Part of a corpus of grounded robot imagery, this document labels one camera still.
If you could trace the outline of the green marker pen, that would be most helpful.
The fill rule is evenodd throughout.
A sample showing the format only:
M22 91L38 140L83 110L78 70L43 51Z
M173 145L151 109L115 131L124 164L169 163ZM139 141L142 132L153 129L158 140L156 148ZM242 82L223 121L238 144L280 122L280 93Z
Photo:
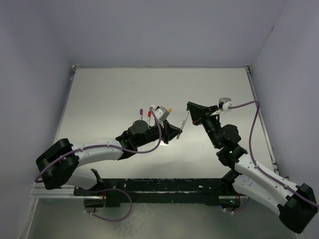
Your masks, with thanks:
M183 128L184 128L184 126L185 126L185 124L186 124L186 122L187 122L188 116L189 116L189 110L186 110L185 119L183 120L182 125L181 125L181 127L180 127L180 130L181 130L181 131L183 131ZM181 136L181 133L176 137L176 139L178 140L178 139L180 138L180 136Z

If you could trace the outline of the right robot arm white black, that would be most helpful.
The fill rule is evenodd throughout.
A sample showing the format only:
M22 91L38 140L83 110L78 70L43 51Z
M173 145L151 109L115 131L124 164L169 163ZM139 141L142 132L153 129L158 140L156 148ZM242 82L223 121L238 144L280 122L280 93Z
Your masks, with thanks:
M301 234L319 211L312 187L281 177L256 161L251 149L242 148L237 126L220 123L220 114L233 108L230 98L221 98L217 106L210 107L187 103L193 125L204 127L218 149L217 158L235 174L222 182L222 191L248 196L273 211L288 229Z

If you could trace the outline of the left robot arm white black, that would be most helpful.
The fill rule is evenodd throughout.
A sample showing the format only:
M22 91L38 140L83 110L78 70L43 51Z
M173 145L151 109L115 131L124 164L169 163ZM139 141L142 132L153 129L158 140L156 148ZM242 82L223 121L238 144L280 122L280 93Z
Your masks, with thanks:
M66 138L60 139L37 158L39 175L35 182L43 183L47 190L71 185L81 187L91 195L98 195L103 188L98 172L95 169L84 170L84 165L127 159L138 154L139 147L157 142L151 149L154 151L161 142L167 144L181 133L182 129L167 120L154 126L137 120L114 140L104 143L75 145Z

